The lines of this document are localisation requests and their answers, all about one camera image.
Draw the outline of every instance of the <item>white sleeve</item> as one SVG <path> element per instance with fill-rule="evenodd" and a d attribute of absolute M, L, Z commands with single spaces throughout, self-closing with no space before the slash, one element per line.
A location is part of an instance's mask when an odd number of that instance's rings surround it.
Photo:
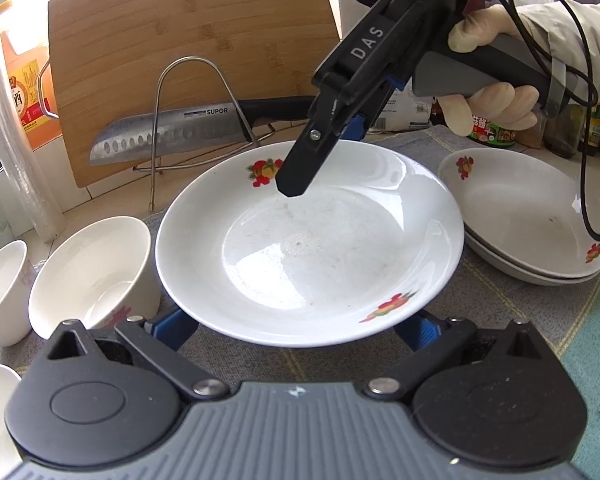
<path fill-rule="evenodd" d="M 591 51 L 594 81 L 600 94 L 600 4 L 580 4 L 573 0 L 567 2 L 585 31 Z M 523 6 L 519 7 L 518 11 L 539 29 L 532 33 L 536 40 L 543 36 L 544 41 L 540 43 L 548 44 L 552 56 L 587 73 L 580 34 L 575 22 L 560 2 Z M 586 84 L 582 81 L 578 86 L 578 94 L 587 97 Z"/>

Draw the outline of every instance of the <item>teal surface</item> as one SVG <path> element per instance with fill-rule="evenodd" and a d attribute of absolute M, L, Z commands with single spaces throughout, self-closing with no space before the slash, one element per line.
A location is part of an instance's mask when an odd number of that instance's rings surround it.
<path fill-rule="evenodd" d="M 587 431 L 574 463 L 591 480 L 600 480 L 600 292 L 580 330 L 562 354 L 562 364 L 589 409 Z"/>

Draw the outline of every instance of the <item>black cable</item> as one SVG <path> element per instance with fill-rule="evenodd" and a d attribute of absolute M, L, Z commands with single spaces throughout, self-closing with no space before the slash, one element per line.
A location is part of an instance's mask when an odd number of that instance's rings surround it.
<path fill-rule="evenodd" d="M 558 0 L 558 1 L 564 6 L 564 8 L 567 10 L 567 12 L 569 13 L 569 15 L 571 16 L 571 18 L 573 19 L 573 21 L 576 24 L 578 33 L 580 34 L 580 38 L 582 40 L 582 47 L 584 50 L 585 61 L 587 63 L 587 73 L 586 74 L 572 66 L 567 66 L 566 69 L 567 69 L 567 72 L 577 75 L 579 78 L 581 78 L 582 80 L 584 80 L 587 83 L 588 101 L 585 101 L 584 99 L 580 98 L 579 96 L 574 94 L 573 91 L 571 91 L 569 89 L 565 89 L 565 95 L 568 96 L 569 98 L 571 98 L 576 103 L 587 108 L 587 119 L 586 119 L 587 122 L 585 124 L 585 129 L 584 129 L 584 149 L 582 150 L 582 165 L 580 167 L 580 205 L 581 205 L 581 210 L 582 210 L 582 219 L 584 220 L 584 225 L 587 228 L 587 232 L 589 233 L 591 238 L 593 238 L 597 242 L 600 242 L 600 233 L 596 232 L 595 229 L 590 224 L 589 215 L 587 214 L 587 201 L 585 198 L 585 193 L 586 193 L 585 184 L 586 184 L 586 173 L 587 173 L 587 145 L 589 143 L 589 135 L 590 135 L 591 110 L 594 106 L 596 106 L 598 104 L 598 89 L 596 88 L 596 85 L 593 81 L 593 63 L 591 60 L 591 50 L 589 49 L 589 43 L 587 42 L 587 36 L 584 33 L 584 30 L 582 28 L 580 20 L 578 19 L 576 14 L 573 12 L 573 9 L 571 9 L 571 6 L 567 3 L 566 0 Z M 538 42 L 531 36 L 529 31 L 526 30 L 526 27 L 525 27 L 524 23 L 522 22 L 522 19 L 520 18 L 518 10 L 516 9 L 515 1 L 514 0 L 500 0 L 500 2 L 502 3 L 502 6 L 505 8 L 505 10 L 509 14 L 509 16 L 511 17 L 513 22 L 515 23 L 516 28 L 519 30 L 523 41 L 526 43 L 526 46 L 528 46 L 532 56 L 534 57 L 534 59 L 536 60 L 538 65 L 547 74 L 547 76 L 549 78 L 551 78 L 553 76 L 551 69 L 549 68 L 548 64 L 545 63 L 544 60 L 542 60 L 542 57 L 544 57 L 547 61 L 550 62 L 552 60 L 551 54 L 549 52 L 545 51 L 544 48 L 542 48 L 538 44 Z"/>

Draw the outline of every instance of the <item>finger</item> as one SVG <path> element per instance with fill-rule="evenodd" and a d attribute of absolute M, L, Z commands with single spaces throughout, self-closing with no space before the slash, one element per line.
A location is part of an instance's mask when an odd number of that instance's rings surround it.
<path fill-rule="evenodd" d="M 516 89 L 512 85 L 496 83 L 476 92 L 467 102 L 474 115 L 493 121 L 512 104 L 515 97 Z"/>
<path fill-rule="evenodd" d="M 461 137 L 467 137 L 474 130 L 474 116 L 466 99 L 461 95 L 448 95 L 438 98 L 446 125 Z"/>
<path fill-rule="evenodd" d="M 536 105 L 540 93 L 533 86 L 516 88 L 516 94 L 510 105 L 491 120 L 496 124 L 512 124 L 525 117 Z"/>
<path fill-rule="evenodd" d="M 477 47 L 490 44 L 498 34 L 522 37 L 503 6 L 472 12 L 449 33 L 449 48 L 455 52 L 473 52 Z"/>
<path fill-rule="evenodd" d="M 505 130 L 514 130 L 519 132 L 521 130 L 528 130 L 529 128 L 533 128 L 538 124 L 538 118 L 532 112 L 529 112 L 527 115 L 522 117 L 521 119 L 513 122 L 513 123 L 496 123 L 501 128 Z"/>

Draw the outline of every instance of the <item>knife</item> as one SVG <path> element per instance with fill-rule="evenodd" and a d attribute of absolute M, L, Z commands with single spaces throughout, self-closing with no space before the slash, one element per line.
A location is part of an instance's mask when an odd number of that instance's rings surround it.
<path fill-rule="evenodd" d="M 250 126 L 305 120 L 313 96 L 238 101 Z M 151 158 L 154 115 L 125 117 L 106 126 L 91 147 L 92 166 Z M 165 110 L 158 115 L 156 156 L 251 142 L 232 103 Z"/>

